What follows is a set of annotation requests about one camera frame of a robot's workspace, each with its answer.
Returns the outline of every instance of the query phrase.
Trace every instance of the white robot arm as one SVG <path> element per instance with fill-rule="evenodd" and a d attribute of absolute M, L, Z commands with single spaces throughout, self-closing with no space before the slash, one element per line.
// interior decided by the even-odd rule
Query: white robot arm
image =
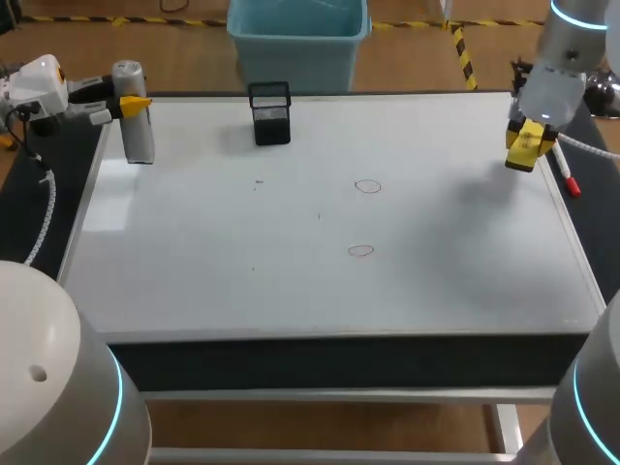
<path fill-rule="evenodd" d="M 619 29 L 620 0 L 551 1 L 538 58 L 525 70 L 529 76 L 524 84 L 519 74 L 522 70 L 515 70 L 515 93 L 506 134 L 508 149 L 512 149 L 528 119 L 543 127 L 538 155 L 551 148 L 573 120 L 585 93 L 586 73 L 601 63 L 605 45 L 609 64 L 620 70 Z M 536 155 L 519 159 L 510 151 L 506 166 L 531 171 Z"/>

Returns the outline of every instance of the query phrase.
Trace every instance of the drawn circle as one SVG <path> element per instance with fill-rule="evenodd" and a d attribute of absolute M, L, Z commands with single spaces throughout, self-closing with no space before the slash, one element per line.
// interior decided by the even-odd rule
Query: drawn circle
<path fill-rule="evenodd" d="M 361 179 L 356 182 L 356 188 L 364 194 L 376 194 L 381 191 L 381 184 L 373 179 Z"/>
<path fill-rule="evenodd" d="M 349 247 L 349 255 L 353 257 L 366 257 L 374 251 L 375 248 L 372 245 L 354 245 Z"/>

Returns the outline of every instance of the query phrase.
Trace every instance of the white cable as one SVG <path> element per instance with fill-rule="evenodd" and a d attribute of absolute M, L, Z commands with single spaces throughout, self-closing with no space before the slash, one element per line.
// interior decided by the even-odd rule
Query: white cable
<path fill-rule="evenodd" d="M 564 156 L 564 151 L 562 150 L 562 145 L 559 142 L 555 142 L 553 144 L 553 154 L 555 155 L 555 161 L 558 163 L 558 167 L 560 168 L 560 172 L 565 179 L 571 177 L 571 169 L 569 168 L 569 163 L 566 161 L 566 157 Z"/>
<path fill-rule="evenodd" d="M 599 155 L 600 157 L 605 157 L 609 160 L 620 162 L 620 154 L 601 150 L 600 148 L 593 147 L 592 145 L 588 145 L 587 143 L 580 142 L 577 139 L 569 138 L 566 134 L 562 133 L 558 135 L 558 139 L 569 145 L 572 145 L 573 147 L 580 148 L 581 150 L 592 153 L 594 155 Z"/>
<path fill-rule="evenodd" d="M 37 258 L 37 254 L 39 253 L 39 249 L 43 245 L 43 241 L 46 240 L 47 230 L 49 229 L 49 223 L 51 223 L 51 215 L 54 212 L 54 205 L 56 204 L 56 179 L 54 178 L 54 173 L 52 170 L 46 171 L 46 177 L 39 181 L 39 184 L 46 182 L 47 187 L 49 188 L 49 197 L 47 199 L 47 210 L 46 216 L 43 219 L 43 224 L 41 225 L 41 230 L 39 231 L 39 236 L 37 237 L 37 241 L 30 251 L 30 255 L 24 262 L 30 266 L 32 262 Z"/>

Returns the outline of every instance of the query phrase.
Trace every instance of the wooden floor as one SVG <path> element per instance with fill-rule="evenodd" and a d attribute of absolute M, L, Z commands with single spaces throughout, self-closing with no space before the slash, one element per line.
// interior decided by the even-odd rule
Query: wooden floor
<path fill-rule="evenodd" d="M 182 0 L 166 0 L 169 8 Z M 441 19 L 436 0 L 368 0 L 374 21 Z M 23 0 L 32 16 L 160 16 L 157 0 Z M 225 19 L 227 0 L 191 0 L 187 18 Z M 454 0 L 452 19 L 544 20 L 547 0 Z M 464 33 L 481 89 L 509 89 L 510 61 L 535 56 L 540 27 L 468 27 Z M 95 23 L 25 24 L 0 37 L 4 62 L 55 54 L 66 74 L 85 78 L 122 58 L 144 65 L 150 90 L 241 90 L 234 45 L 224 28 Z M 449 32 L 375 29 L 360 47 L 358 91 L 462 90 Z M 620 150 L 617 123 L 600 128 Z M 11 165 L 0 153 L 0 185 Z M 483 406 L 153 402 L 156 446 L 338 450 L 492 451 Z M 519 408 L 528 436 L 546 407 Z"/>

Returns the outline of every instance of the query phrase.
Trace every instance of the white table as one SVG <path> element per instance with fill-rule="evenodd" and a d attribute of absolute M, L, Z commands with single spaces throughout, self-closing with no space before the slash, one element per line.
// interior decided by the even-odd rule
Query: white table
<path fill-rule="evenodd" d="M 503 167 L 509 102 L 508 93 L 297 98 L 291 144 L 256 147 L 246 99 L 157 99 L 153 166 L 127 165 L 118 126 L 105 129 L 60 282 L 110 343 L 588 331 L 605 303 L 546 160 L 527 174 Z M 357 246 L 371 253 L 356 256 Z M 152 396 L 502 403 L 551 392 Z M 514 427 L 513 408 L 502 409 Z M 514 453 L 518 434 L 507 438 Z M 510 459 L 431 455 L 366 458 Z"/>

